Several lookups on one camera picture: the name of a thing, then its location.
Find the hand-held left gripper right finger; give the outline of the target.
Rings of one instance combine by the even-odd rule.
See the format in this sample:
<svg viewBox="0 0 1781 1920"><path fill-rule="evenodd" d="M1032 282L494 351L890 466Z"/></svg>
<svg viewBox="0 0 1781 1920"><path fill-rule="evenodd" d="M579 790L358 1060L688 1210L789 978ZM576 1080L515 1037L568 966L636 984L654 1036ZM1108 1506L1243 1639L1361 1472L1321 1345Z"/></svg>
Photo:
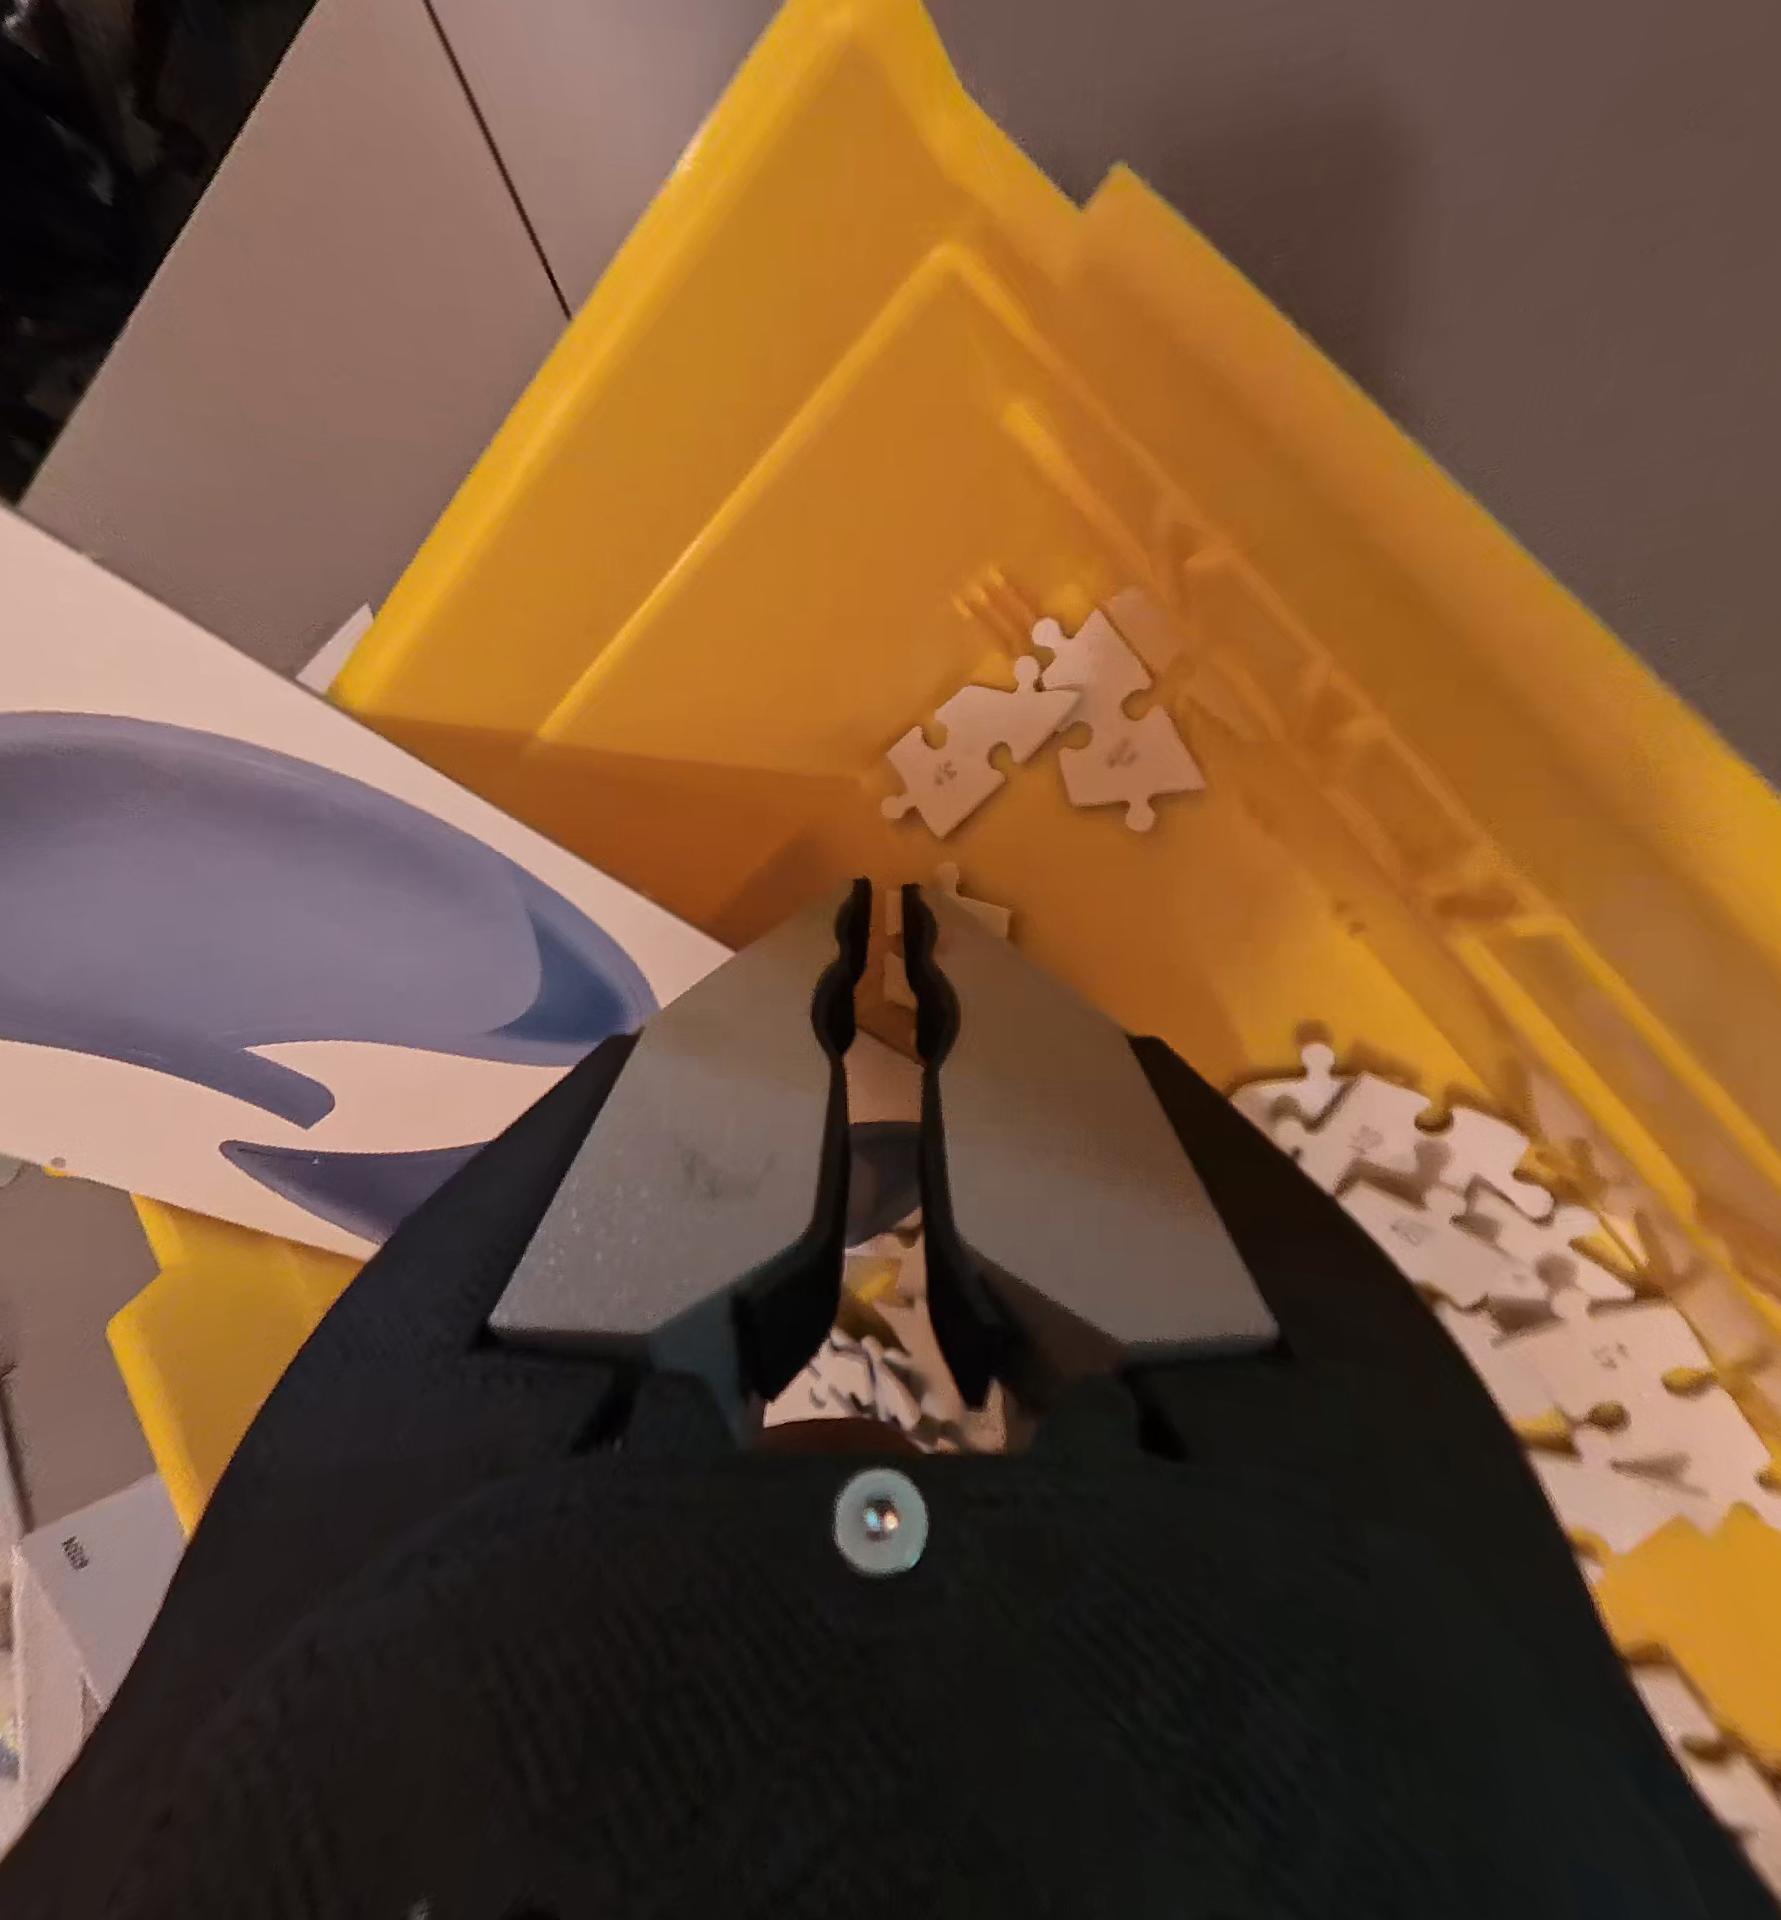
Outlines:
<svg viewBox="0 0 1781 1920"><path fill-rule="evenodd" d="M1129 1036L955 898L906 886L926 1318L957 1392L1281 1341Z"/></svg>

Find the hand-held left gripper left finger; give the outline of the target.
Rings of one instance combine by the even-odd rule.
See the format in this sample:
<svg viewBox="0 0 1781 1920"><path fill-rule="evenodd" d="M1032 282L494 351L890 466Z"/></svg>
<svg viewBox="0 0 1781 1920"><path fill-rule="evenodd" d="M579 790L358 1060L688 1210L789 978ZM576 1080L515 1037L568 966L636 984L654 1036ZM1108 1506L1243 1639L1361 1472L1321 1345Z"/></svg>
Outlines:
<svg viewBox="0 0 1781 1920"><path fill-rule="evenodd" d="M854 878L660 1009L490 1327L772 1402L833 1331L852 1204Z"/></svg>

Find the pile of white puzzle pieces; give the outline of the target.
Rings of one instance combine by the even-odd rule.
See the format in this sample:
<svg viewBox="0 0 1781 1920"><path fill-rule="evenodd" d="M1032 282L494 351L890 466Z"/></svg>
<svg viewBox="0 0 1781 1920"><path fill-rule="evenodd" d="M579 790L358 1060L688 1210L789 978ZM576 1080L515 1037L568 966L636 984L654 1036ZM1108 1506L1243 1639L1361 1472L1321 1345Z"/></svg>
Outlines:
<svg viewBox="0 0 1781 1920"><path fill-rule="evenodd" d="M1781 1902L1781 1293L1759 1257L1672 1215L1604 1125L1606 1092L1508 1027L1456 972L1454 906L1555 925L1482 844L1428 878L1478 878L1413 914L1351 836L1305 753L1246 742L1240 678L1168 659L1126 692L1126 748L1082 802L1051 770L939 832L894 812L878 770L819 784L789 854L880 883L884 984L911 1036L896 883L957 861L1021 914L1021 945L1108 1013L1236 1068L1231 1104L1376 1239L1504 1409L1595 1589L1672 1757Z"/></svg>

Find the blue white printed card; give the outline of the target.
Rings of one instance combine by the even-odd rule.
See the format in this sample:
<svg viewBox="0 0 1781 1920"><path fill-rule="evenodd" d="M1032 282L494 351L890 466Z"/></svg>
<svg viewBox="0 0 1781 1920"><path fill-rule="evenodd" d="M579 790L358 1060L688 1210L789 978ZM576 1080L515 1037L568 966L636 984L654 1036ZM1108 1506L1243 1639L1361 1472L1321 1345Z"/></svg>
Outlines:
<svg viewBox="0 0 1781 1920"><path fill-rule="evenodd" d="M364 1258L724 959L0 505L0 1151Z"/></svg>

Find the yellow plastic bin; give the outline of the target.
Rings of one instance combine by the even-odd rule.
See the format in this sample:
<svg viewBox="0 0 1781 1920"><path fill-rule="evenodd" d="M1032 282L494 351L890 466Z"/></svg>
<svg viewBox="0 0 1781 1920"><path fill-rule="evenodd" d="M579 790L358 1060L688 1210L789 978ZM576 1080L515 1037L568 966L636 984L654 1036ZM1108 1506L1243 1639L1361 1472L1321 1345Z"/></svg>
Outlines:
<svg viewBox="0 0 1781 1920"><path fill-rule="evenodd" d="M1672 1215L1781 1276L1781 793L1143 181L1071 201L922 4L785 4L452 501L344 711L724 942L878 770L1082 802L1240 678Z"/></svg>

